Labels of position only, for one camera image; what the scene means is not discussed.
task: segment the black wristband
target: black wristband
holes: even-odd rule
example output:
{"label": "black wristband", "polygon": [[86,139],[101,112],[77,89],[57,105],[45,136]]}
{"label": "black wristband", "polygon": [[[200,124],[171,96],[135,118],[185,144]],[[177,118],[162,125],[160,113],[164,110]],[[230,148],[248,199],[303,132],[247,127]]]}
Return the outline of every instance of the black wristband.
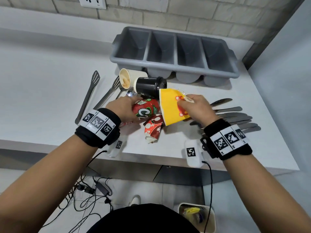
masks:
{"label": "black wristband", "polygon": [[212,158],[226,160],[236,154],[250,155],[253,152],[241,129],[223,119],[208,125],[204,132],[207,138],[202,138],[201,142]]}
{"label": "black wristband", "polygon": [[80,122],[75,134],[92,147],[111,145],[120,136],[120,118],[111,110],[91,110]]}

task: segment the hand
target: hand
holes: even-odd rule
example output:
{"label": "hand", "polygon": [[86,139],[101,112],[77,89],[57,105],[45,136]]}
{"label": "hand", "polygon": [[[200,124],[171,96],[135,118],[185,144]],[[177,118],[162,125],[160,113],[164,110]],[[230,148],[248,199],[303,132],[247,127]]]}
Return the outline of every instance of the hand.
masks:
{"label": "hand", "polygon": [[206,127],[219,119],[204,96],[189,94],[187,97],[193,99],[194,103],[179,100],[177,104],[184,108],[193,120]]}
{"label": "hand", "polygon": [[141,101],[142,98],[138,96],[133,97],[119,97],[114,101],[110,101],[106,105],[106,109],[114,112],[121,119],[121,122],[139,122],[139,118],[133,113],[132,105],[136,101]]}

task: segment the gray plastic tray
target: gray plastic tray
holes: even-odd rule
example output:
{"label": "gray plastic tray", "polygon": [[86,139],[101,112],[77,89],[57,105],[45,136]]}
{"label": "gray plastic tray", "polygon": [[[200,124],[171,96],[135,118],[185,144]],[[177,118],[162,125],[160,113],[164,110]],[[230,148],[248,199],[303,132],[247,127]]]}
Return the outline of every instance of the gray plastic tray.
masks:
{"label": "gray plastic tray", "polygon": [[237,58],[222,39],[125,27],[112,43],[111,62],[119,69],[147,68],[151,77],[168,78],[172,71],[183,83],[204,75],[208,86],[219,86],[238,78]]}

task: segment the black coffee cup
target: black coffee cup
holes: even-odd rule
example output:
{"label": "black coffee cup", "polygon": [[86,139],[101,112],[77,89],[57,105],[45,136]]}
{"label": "black coffee cup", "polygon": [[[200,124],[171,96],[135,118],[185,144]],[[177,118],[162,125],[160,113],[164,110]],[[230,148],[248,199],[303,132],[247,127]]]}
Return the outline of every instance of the black coffee cup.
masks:
{"label": "black coffee cup", "polygon": [[134,91],[138,94],[159,100],[159,90],[167,88],[166,79],[157,78],[137,78],[134,82]]}

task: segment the electrical outlet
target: electrical outlet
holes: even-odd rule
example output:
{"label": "electrical outlet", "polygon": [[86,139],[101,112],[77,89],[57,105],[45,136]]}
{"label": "electrical outlet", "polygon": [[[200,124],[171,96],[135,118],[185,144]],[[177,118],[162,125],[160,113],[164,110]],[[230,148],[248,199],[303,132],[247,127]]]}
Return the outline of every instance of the electrical outlet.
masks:
{"label": "electrical outlet", "polygon": [[106,1],[105,0],[79,0],[81,6],[89,7],[89,8],[97,8],[97,9],[106,9]]}

